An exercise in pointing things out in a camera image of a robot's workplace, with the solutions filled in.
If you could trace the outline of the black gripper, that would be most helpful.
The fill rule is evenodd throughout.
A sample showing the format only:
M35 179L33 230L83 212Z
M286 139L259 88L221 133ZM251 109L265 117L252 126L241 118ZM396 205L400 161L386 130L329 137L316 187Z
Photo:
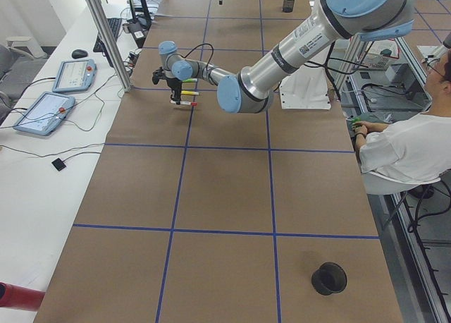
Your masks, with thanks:
M170 71L159 67L152 73L152 82L157 85L160 81L165 81L171 90L171 103L181 104L182 81L176 78Z

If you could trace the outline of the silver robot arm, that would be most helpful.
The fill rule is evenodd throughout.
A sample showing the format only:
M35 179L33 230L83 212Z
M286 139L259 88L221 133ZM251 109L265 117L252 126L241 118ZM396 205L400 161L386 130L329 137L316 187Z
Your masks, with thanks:
M213 64L179 55L173 41L159 45L161 66L152 82L164 80L171 99L181 103L184 80L198 78L217 87L229 113L257 114L273 102L273 88L338 39L359 35L365 42L402 37L414 22L415 0L319 0L311 15L253 66L233 74Z

